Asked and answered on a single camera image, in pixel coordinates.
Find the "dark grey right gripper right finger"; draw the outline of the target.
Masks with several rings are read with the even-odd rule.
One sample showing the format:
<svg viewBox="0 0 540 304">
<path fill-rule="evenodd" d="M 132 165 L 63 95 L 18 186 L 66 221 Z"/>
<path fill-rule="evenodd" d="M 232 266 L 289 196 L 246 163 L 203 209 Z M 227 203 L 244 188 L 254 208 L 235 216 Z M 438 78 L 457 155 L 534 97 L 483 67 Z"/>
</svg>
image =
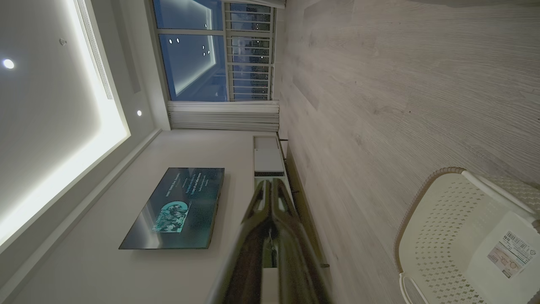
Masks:
<svg viewBox="0 0 540 304">
<path fill-rule="evenodd" d="M 278 233 L 280 304 L 331 304 L 321 265 L 281 179 L 271 181 L 271 219 Z"/>
</svg>

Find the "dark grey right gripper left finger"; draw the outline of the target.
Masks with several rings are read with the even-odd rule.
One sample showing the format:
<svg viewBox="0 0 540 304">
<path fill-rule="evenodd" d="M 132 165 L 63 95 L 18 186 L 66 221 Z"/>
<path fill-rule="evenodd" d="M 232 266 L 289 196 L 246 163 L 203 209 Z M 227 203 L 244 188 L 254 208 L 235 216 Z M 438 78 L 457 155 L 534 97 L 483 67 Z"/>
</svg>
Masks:
<svg viewBox="0 0 540 304">
<path fill-rule="evenodd" d="M 270 228 L 270 181 L 258 184 L 207 304 L 260 304 L 264 239 Z"/>
</svg>

